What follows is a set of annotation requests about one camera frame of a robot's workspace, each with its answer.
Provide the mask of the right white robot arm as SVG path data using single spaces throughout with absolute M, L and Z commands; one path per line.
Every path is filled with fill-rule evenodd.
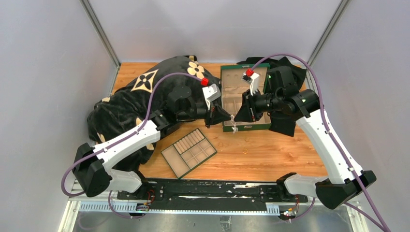
M 372 171 L 365 171 L 346 150 L 328 120 L 318 94 L 300 90 L 290 67 L 280 66 L 267 72 L 264 92 L 258 89 L 260 76 L 247 69 L 242 76 L 249 90 L 242 95 L 242 105 L 234 120 L 256 122 L 270 117 L 270 131 L 294 136 L 302 129 L 319 154 L 326 176 L 303 176 L 288 173 L 276 181 L 276 195 L 288 202 L 295 195 L 318 198 L 327 208 L 335 209 L 362 193 L 376 181 Z

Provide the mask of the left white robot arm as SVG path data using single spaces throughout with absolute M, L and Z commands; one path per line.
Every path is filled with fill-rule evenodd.
M 106 190 L 126 191 L 135 199 L 144 199 L 148 186 L 137 171 L 114 168 L 120 161 L 148 144 L 167 137 L 178 129 L 179 122 L 202 119 L 206 127 L 231 120 L 231 114 L 220 104 L 220 89 L 212 84 L 202 88 L 204 101 L 196 103 L 187 86 L 175 87 L 162 108 L 149 114 L 147 120 L 102 144 L 78 147 L 72 172 L 87 197 Z

